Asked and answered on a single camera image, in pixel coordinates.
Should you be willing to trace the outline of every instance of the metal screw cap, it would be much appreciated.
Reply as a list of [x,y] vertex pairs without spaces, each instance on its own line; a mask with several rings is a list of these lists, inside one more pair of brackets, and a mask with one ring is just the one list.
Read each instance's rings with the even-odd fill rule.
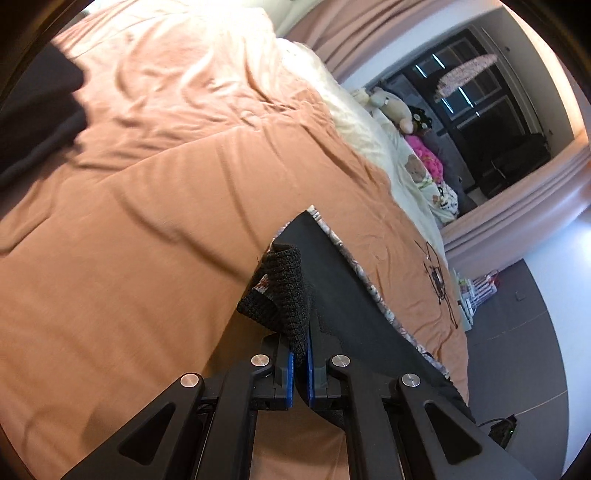
[[332,362],[336,367],[346,367],[351,363],[351,359],[346,355],[335,355]]
[[255,367],[266,367],[269,365],[269,357],[267,357],[264,353],[259,353],[251,358],[251,363]]
[[197,374],[184,374],[181,377],[181,385],[187,388],[194,387],[199,383],[199,376]]
[[421,379],[415,374],[404,374],[402,376],[402,383],[407,387],[418,387],[421,384]]

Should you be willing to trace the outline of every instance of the pink fabric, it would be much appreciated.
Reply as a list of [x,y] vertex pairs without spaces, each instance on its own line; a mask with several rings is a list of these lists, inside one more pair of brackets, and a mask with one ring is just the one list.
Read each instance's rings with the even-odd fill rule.
[[425,165],[425,168],[431,174],[435,183],[443,182],[443,164],[435,153],[429,150],[423,143],[423,140],[416,135],[407,135],[405,139],[417,157],[421,159],[421,162],[423,162],[423,165]]
[[591,151],[580,134],[556,158],[441,230],[451,267],[469,278],[501,270],[591,205]]
[[453,0],[324,0],[287,35],[344,81],[372,55]]

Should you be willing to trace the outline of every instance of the pink plush toy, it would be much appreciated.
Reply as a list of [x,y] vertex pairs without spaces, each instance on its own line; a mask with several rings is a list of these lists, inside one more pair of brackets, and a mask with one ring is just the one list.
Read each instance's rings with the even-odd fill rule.
[[431,150],[425,147],[423,140],[416,135],[407,135],[406,141],[414,150],[417,157],[421,159],[421,162],[423,162],[423,165],[425,165],[425,168],[431,174],[435,183],[443,182],[443,165],[441,160]]

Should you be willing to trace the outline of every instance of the white wall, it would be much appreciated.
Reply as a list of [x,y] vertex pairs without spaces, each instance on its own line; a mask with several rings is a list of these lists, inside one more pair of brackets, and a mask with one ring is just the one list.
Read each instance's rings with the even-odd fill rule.
[[525,257],[548,308],[569,389],[564,468],[591,433],[591,208]]
[[400,65],[436,44],[440,38],[471,22],[474,18],[502,7],[498,0],[457,0],[436,14],[425,17],[419,24],[399,36],[353,72],[343,83],[349,91],[364,86],[391,66]]

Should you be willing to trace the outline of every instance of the orange bedsheet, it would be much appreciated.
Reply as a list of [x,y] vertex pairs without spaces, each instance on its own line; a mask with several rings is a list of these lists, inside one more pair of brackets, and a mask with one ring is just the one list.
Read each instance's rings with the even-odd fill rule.
[[[311,204],[467,398],[466,338],[421,236],[283,68],[262,11],[128,1],[56,43],[86,73],[90,126],[0,204],[0,424],[37,480],[181,374],[256,353],[265,330],[235,306]],[[301,401],[259,416],[251,478],[347,477],[343,433]]]

